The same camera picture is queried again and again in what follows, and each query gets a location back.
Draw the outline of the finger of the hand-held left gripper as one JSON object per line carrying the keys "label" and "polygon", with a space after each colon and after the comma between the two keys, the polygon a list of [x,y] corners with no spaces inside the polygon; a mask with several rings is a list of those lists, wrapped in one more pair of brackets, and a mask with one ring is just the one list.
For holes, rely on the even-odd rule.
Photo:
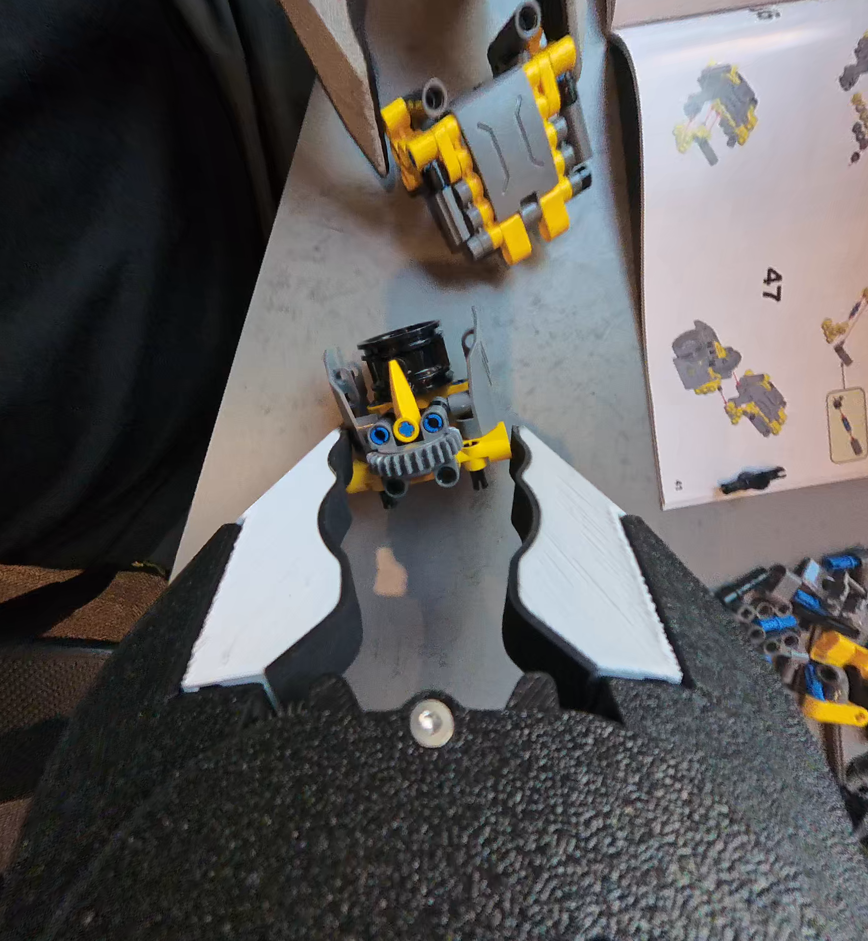
{"label": "finger of the hand-held left gripper", "polygon": [[281,1],[340,120],[377,175],[390,172],[365,1]]}

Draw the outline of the pile of building bricks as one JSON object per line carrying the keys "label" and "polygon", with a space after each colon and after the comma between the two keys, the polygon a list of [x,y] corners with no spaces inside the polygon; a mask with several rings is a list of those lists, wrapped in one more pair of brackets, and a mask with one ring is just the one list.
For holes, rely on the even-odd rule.
{"label": "pile of building bricks", "polygon": [[715,595],[812,726],[868,864],[868,548],[755,568]]}

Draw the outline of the person's dark sweater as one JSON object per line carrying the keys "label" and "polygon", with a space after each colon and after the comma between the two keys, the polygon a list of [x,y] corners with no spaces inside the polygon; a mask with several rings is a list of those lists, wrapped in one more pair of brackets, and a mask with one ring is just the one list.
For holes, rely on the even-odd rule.
{"label": "person's dark sweater", "polygon": [[0,563],[171,563],[312,84],[278,2],[0,1]]}

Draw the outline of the grey desk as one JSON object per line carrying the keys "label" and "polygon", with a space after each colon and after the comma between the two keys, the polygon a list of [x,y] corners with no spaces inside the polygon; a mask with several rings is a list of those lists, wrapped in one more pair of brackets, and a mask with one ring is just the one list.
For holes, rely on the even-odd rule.
{"label": "grey desk", "polygon": [[[512,423],[644,519],[702,582],[868,547],[868,478],[661,509],[605,10],[592,2],[586,15],[580,80],[593,184],[571,205],[571,231],[533,264],[451,255],[426,207],[376,176],[313,88],[175,572],[336,428],[325,348],[354,358],[359,342],[389,327],[440,319],[457,356],[472,309]],[[500,636],[520,545],[507,464],[489,480],[479,493],[468,481],[423,485],[392,511],[375,496],[351,499],[345,546],[364,639],[347,677],[364,708],[441,690],[493,709],[518,681]]]}

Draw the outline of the black pin connector brick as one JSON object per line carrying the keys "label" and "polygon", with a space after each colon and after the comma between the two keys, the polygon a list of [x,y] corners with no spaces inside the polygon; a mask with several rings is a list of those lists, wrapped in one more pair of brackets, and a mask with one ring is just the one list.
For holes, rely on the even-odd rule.
{"label": "black pin connector brick", "polygon": [[782,480],[785,477],[786,471],[781,466],[765,469],[745,469],[737,476],[722,481],[718,485],[718,490],[724,496],[748,491],[763,491],[769,488],[773,482]]}

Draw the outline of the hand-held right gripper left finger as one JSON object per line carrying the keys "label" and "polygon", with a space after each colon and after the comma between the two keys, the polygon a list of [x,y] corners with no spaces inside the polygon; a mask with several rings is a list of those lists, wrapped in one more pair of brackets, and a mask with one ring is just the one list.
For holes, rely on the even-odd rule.
{"label": "hand-held right gripper left finger", "polygon": [[330,432],[239,518],[183,693],[259,685],[286,705],[353,664],[363,631],[343,546],[351,454],[346,433]]}

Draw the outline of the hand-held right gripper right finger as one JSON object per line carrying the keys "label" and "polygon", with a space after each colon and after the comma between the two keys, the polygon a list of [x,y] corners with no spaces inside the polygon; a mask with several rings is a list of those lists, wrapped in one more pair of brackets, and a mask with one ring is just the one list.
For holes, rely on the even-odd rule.
{"label": "hand-held right gripper right finger", "polygon": [[563,708],[610,708],[613,679],[682,684],[624,511],[529,429],[513,429],[509,469],[521,546],[501,637],[513,663],[549,677]]}

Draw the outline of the small yellow grey brick assembly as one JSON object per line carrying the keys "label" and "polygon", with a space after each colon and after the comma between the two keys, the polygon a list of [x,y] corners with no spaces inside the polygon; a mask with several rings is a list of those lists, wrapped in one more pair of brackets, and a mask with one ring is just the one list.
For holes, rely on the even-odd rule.
{"label": "small yellow grey brick assembly", "polygon": [[487,48],[491,77],[451,98],[438,78],[387,104],[381,124],[404,188],[452,252],[515,265],[570,226],[592,183],[578,91],[578,2],[519,2]]}

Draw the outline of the open instruction booklet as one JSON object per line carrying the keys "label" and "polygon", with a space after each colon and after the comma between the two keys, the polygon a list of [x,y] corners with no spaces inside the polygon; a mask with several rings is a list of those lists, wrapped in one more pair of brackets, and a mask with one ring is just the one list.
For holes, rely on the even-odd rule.
{"label": "open instruction booklet", "polygon": [[611,2],[664,509],[868,476],[868,2]]}

